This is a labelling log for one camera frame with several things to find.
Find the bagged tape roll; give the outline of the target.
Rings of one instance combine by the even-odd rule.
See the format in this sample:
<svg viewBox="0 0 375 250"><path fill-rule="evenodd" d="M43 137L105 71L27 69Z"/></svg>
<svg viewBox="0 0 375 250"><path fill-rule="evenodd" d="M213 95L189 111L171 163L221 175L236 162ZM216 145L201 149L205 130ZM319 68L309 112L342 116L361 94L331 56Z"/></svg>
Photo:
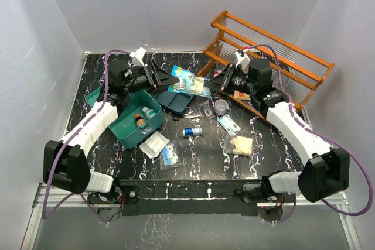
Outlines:
<svg viewBox="0 0 375 250"><path fill-rule="evenodd" d="M202 102L199 104L200 110L202 111L203 115L209 119L214 118L214 113L211 109L211 106L208 101Z"/></svg>

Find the blue white mask packet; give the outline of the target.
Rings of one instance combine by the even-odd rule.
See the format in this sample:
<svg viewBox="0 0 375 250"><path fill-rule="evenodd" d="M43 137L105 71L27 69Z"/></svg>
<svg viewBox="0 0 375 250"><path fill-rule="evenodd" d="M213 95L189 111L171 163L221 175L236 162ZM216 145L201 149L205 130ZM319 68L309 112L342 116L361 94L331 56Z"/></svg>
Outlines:
<svg viewBox="0 0 375 250"><path fill-rule="evenodd" d="M235 136L241 131L241 128L226 114L218 119L219 124L226 130L230 136Z"/></svg>

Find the blue white bandage roll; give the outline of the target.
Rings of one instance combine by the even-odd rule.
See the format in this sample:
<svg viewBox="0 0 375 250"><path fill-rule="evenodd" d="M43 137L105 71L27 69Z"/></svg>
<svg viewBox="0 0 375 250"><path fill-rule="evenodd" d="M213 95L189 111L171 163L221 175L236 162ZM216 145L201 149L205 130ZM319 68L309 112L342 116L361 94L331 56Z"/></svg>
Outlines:
<svg viewBox="0 0 375 250"><path fill-rule="evenodd" d="M202 135L203 135L203 129L199 127L182 129L183 137L202 136Z"/></svg>

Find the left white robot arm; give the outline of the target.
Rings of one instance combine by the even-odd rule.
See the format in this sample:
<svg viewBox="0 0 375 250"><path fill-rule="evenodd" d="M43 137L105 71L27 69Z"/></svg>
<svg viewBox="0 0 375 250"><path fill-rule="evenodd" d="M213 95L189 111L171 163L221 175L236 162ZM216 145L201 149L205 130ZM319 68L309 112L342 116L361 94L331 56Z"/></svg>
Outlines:
<svg viewBox="0 0 375 250"><path fill-rule="evenodd" d="M100 193L107 202L116 202L121 188L113 176L92 171L87 154L101 134L129 105L130 96L141 90L167 90L179 79L163 71L154 60L130 67L104 63L105 80L90 112L59 141L50 140L44 148L43 181L73 194Z"/></svg>

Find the blue cotton swab bag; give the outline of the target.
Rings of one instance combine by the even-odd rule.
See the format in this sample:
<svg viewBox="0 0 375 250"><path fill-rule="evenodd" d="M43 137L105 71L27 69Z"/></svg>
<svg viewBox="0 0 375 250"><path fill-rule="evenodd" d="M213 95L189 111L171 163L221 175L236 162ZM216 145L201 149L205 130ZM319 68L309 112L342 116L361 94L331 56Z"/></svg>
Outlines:
<svg viewBox="0 0 375 250"><path fill-rule="evenodd" d="M205 87L206 80L203 77L195 76L188 70L179 66L173 66L171 75L179 81L168 87L168 91L172 93L185 93L210 98L210 89Z"/></svg>

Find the green medicine kit box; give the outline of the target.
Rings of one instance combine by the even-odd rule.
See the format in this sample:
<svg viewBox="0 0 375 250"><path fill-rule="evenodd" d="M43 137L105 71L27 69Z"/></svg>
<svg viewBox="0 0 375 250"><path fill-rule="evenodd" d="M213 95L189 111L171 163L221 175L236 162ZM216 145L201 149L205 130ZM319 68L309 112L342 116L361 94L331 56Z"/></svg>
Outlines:
<svg viewBox="0 0 375 250"><path fill-rule="evenodd" d="M142 111L143 107L148 107L155 112L155 115L147 118ZM140 114L146 121L146 128L151 130L142 133L136 126L135 114ZM114 121L109 128L116 138L126 149L132 149L142 142L152 132L157 130L163 124L162 107L145 90L138 91L129 95L129 104L122 114Z"/></svg>

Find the orange spiral notepad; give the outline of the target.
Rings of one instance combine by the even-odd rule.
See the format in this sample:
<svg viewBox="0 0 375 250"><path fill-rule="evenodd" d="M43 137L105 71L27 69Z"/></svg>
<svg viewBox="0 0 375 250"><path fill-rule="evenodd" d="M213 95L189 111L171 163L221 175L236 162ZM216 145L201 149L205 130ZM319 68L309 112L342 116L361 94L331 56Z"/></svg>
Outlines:
<svg viewBox="0 0 375 250"><path fill-rule="evenodd" d="M242 92L239 92L239 91L234 92L234 97L238 100L251 100L251 97L250 97L249 94L242 93Z"/></svg>

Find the white green medicine bottle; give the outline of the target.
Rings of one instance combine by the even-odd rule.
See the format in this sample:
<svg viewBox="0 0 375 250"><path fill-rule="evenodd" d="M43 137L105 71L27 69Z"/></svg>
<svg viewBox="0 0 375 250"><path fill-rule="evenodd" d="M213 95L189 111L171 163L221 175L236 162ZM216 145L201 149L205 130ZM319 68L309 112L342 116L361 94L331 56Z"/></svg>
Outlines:
<svg viewBox="0 0 375 250"><path fill-rule="evenodd" d="M147 119L151 119L152 117L156 115L156 112L147 106L144 106L142 108L142 112L145 114Z"/></svg>

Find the red white medicine box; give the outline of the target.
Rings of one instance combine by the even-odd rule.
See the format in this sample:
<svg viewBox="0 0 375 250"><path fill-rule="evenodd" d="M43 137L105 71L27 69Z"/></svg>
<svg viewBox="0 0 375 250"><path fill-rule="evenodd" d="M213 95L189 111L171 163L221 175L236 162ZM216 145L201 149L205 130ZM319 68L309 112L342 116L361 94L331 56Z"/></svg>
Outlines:
<svg viewBox="0 0 375 250"><path fill-rule="evenodd" d="M218 70L216 70L215 72L214 72L214 78L216 78L217 76L219 76L221 73L223 72L223 70L221 70L221 69L218 69Z"/></svg>

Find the black front base bar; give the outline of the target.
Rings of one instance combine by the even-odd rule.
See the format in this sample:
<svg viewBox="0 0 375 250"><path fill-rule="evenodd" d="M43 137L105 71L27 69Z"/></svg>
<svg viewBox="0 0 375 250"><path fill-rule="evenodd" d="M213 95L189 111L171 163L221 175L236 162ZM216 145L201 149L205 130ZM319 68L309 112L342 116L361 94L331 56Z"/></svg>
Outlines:
<svg viewBox="0 0 375 250"><path fill-rule="evenodd" d="M123 216L148 214L258 215L260 207L285 207L293 197L268 201L260 195L259 180L120 180L119 199L107 203L90 195L97 207L118 207Z"/></svg>

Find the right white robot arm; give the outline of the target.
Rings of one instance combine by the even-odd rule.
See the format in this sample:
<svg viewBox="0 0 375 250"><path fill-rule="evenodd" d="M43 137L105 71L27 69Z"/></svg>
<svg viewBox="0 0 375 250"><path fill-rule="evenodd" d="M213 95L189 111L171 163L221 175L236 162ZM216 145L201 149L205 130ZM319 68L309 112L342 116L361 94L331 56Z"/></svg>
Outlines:
<svg viewBox="0 0 375 250"><path fill-rule="evenodd" d="M261 194L266 200L275 201L282 193L290 193L314 203L348 188L349 154L311 133L287 95L273 86L266 59L250 60L248 73L229 64L204 85L225 94L249 94L253 108L286 137L303 161L300 172L280 171L262 178Z"/></svg>

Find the white gauze packet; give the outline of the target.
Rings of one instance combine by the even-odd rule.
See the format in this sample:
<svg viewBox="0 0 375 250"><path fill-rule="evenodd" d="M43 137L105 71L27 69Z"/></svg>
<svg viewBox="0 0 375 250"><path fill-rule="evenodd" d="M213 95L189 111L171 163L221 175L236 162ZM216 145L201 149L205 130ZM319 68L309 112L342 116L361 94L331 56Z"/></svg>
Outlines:
<svg viewBox="0 0 375 250"><path fill-rule="evenodd" d="M144 143L140 144L139 148L147 157L154 159L158 157L169 141L160 132L154 132Z"/></svg>

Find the beige cotton ball bag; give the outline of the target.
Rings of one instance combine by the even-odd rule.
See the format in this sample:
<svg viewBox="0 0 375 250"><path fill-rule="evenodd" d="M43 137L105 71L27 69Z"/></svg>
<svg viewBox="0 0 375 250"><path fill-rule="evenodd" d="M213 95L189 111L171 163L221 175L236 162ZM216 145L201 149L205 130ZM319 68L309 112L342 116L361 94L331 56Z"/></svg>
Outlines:
<svg viewBox="0 0 375 250"><path fill-rule="evenodd" d="M253 139L244 136L228 136L224 141L224 153L250 157L253 153Z"/></svg>

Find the orange wooden shelf rack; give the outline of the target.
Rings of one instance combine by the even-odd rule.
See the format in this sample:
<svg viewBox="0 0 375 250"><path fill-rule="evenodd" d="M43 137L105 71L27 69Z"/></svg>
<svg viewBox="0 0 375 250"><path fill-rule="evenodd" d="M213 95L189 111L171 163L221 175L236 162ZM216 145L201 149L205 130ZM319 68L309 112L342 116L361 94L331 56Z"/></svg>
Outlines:
<svg viewBox="0 0 375 250"><path fill-rule="evenodd" d="M204 49L204 54L209 56L210 60L197 73L198 76L204 77L217 64L236 64L238 49L260 44L260 47L248 50L247 56L250 59L263 58L269 62L274 87L279 88L279 81L282 81L298 112L304 108L335 66L227 10L220 12L211 21L211 27L216 28L218 33Z"/></svg>

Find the aluminium frame rail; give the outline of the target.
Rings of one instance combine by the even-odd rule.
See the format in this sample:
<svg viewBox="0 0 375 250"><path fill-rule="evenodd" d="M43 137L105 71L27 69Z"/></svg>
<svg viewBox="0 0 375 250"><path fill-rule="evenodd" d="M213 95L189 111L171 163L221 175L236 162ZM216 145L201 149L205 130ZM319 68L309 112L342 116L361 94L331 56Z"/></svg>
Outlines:
<svg viewBox="0 0 375 250"><path fill-rule="evenodd" d="M325 202L293 197L258 215L148 214L123 216L118 207L85 206L80 196L52 189L42 219L45 186L38 188L22 249L360 249L344 193Z"/></svg>

